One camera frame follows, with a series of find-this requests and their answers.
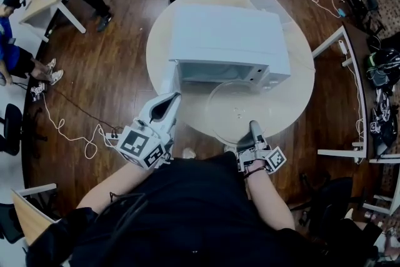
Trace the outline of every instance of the white microwave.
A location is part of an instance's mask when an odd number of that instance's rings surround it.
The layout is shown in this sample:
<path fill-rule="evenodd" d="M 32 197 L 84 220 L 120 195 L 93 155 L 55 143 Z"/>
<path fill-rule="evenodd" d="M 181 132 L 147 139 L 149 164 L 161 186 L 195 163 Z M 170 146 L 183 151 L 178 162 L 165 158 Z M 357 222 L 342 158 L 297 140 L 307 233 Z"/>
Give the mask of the white microwave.
<path fill-rule="evenodd" d="M 165 86 L 243 80 L 269 90 L 290 77 L 277 14 L 185 5 L 176 8 L 172 28 Z"/>

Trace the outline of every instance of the wooden floor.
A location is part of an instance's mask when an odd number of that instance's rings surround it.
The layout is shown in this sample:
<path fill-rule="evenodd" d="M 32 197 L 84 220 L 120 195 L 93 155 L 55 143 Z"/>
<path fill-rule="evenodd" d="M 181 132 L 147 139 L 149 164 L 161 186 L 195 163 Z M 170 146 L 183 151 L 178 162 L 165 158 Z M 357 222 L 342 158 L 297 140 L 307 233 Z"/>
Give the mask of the wooden floor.
<path fill-rule="evenodd" d="M 331 8 L 331 0 L 319 0 Z M 114 19 L 104 33 L 96 32 L 96 22 L 90 17 L 93 10 L 81 0 L 70 0 L 67 7 L 84 24 L 81 34 L 62 15 L 56 20 L 56 29 L 41 53 L 43 62 L 58 59 L 57 68 L 63 68 L 63 79 L 56 89 L 92 115 L 113 126 L 130 124 L 143 104 L 154 97 L 146 69 L 146 41 L 155 19 L 168 6 L 168 0 L 106 0 Z M 310 0 L 279 0 L 299 24 L 315 49 L 340 25 L 325 10 Z M 349 12 L 346 4 L 337 6 Z M 272 147 L 279 145 L 287 156 L 287 163 L 272 176 L 281 196 L 294 203 L 304 199 L 299 173 L 307 173 L 314 184 L 320 183 L 328 171 L 333 178 L 352 176 L 353 193 L 363 187 L 372 190 L 377 180 L 377 166 L 366 161 L 360 166 L 352 159 L 317 156 L 318 148 L 350 148 L 357 138 L 356 120 L 358 102 L 353 76 L 341 67 L 344 57 L 339 48 L 332 48 L 316 59 L 316 77 L 311 100 L 301 117 L 283 132 L 269 138 Z M 87 117 L 62 96 L 51 91 L 46 95 L 51 117 L 66 124 L 62 132 L 70 138 L 91 138 L 97 121 Z M 44 107 L 33 103 L 29 110 Z M 24 176 L 28 186 L 57 183 L 57 206 L 62 214 L 73 209 L 93 186 L 100 183 L 124 161 L 113 150 L 99 146 L 93 159 L 84 157 L 84 142 L 69 142 L 57 133 L 44 113 L 39 118 L 38 132 L 49 141 L 38 142 L 41 158 L 24 157 Z M 174 154 L 184 147 L 192 147 L 198 158 L 220 153 L 223 146 L 216 139 L 205 136 L 178 123 Z"/>

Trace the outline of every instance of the blue shirt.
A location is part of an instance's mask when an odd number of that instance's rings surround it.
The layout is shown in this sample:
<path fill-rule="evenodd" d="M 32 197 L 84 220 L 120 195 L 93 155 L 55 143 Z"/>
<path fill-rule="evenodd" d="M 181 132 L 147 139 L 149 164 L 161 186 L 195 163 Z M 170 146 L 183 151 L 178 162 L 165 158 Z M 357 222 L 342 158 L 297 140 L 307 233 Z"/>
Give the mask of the blue shirt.
<path fill-rule="evenodd" d="M 10 20 L 6 17 L 0 17 L 0 59 L 4 60 L 8 71 L 12 71 L 17 65 L 19 59 L 19 47 L 8 44 L 13 37 Z"/>

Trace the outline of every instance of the bracelet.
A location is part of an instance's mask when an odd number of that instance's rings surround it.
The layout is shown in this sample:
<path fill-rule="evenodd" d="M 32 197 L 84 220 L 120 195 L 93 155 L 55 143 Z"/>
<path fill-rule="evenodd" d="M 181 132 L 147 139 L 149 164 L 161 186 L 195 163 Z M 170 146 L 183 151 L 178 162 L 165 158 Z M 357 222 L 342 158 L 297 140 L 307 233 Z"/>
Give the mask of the bracelet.
<path fill-rule="evenodd" d="M 256 171 L 260 171 L 260 170 L 265 170 L 265 171 L 267 171 L 267 167 L 263 166 L 263 167 L 260 167 L 260 168 L 255 169 L 255 170 L 253 170 L 253 171 L 250 171 L 250 172 L 248 172 L 247 174 L 244 175 L 243 179 L 246 179 L 246 178 L 249 177 L 251 174 L 254 174 Z"/>

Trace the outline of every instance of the round white table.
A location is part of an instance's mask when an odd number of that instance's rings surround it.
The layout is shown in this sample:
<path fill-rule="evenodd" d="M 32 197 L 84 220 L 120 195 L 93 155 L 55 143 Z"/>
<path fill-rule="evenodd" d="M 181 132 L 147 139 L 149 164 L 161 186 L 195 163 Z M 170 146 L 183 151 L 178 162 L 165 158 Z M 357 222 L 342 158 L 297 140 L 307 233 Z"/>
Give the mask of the round white table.
<path fill-rule="evenodd" d="M 169 5 L 156 19 L 147 40 L 147 70 L 152 85 L 158 93 L 169 56 L 174 11 L 182 4 L 251 8 L 248 0 L 176 0 Z M 260 95 L 258 103 L 249 103 L 249 106 L 246 106 L 247 115 L 254 115 L 254 119 L 264 129 L 265 137 L 279 133 L 300 117 L 314 86 L 314 60 L 306 37 L 294 21 L 285 24 L 283 29 L 289 53 L 291 76 L 272 90 Z M 219 139 L 210 128 L 209 118 L 206 116 L 208 97 L 215 87 L 209 84 L 183 86 L 182 102 L 177 117 L 194 129 Z M 231 141 L 238 141 L 248 130 L 248 124 L 233 128 L 229 133 Z"/>

